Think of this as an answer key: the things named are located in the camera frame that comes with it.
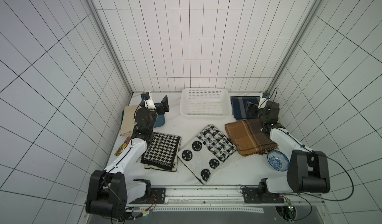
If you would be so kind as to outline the navy striped scarf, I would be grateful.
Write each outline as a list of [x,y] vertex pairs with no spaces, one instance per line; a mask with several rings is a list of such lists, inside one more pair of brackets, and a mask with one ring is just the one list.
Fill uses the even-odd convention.
[[236,120],[258,118],[256,114],[252,115],[247,112],[247,103],[250,102],[258,105],[260,101],[259,96],[231,96],[230,100],[233,116]]

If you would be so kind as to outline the brown plaid scarf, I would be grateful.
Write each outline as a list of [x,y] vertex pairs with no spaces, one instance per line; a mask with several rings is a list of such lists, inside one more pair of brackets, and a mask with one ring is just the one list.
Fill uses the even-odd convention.
[[259,119],[243,119],[225,125],[228,138],[241,156],[263,155],[279,149],[261,128]]

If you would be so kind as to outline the black white houndstooth scarf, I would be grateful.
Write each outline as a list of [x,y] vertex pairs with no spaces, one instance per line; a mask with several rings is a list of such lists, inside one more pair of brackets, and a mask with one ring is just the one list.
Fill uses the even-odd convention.
[[151,144],[141,157],[141,163],[146,169],[176,172],[181,140],[177,135],[155,132]]

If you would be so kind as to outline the smiley face knit scarf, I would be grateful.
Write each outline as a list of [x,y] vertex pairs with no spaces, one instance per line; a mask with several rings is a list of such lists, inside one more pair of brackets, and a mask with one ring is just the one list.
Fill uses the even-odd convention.
[[178,158],[203,185],[237,151],[229,138],[214,125],[207,125],[177,153]]

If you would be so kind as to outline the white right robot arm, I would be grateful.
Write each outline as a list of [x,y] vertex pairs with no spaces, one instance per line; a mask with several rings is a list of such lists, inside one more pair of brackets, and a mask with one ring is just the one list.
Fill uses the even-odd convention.
[[312,150],[297,141],[278,123],[279,105],[261,101],[259,105],[248,102],[246,112],[256,115],[260,123],[258,131],[270,138],[281,150],[268,152],[268,163],[279,164],[286,161],[283,176],[263,178],[255,193],[259,202],[282,203],[282,194],[317,193],[330,191],[328,157],[321,151]]

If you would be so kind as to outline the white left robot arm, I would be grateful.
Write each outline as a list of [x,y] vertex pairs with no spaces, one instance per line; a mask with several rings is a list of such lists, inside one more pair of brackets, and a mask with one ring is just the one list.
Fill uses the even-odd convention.
[[141,94],[141,102],[134,112],[135,125],[126,149],[104,170],[92,173],[85,204],[88,214],[99,215],[111,221],[124,222],[132,217],[127,204],[155,201],[151,182],[134,179],[126,183],[133,164],[145,153],[154,136],[154,126],[159,115],[170,110],[168,97],[155,106],[150,92]]

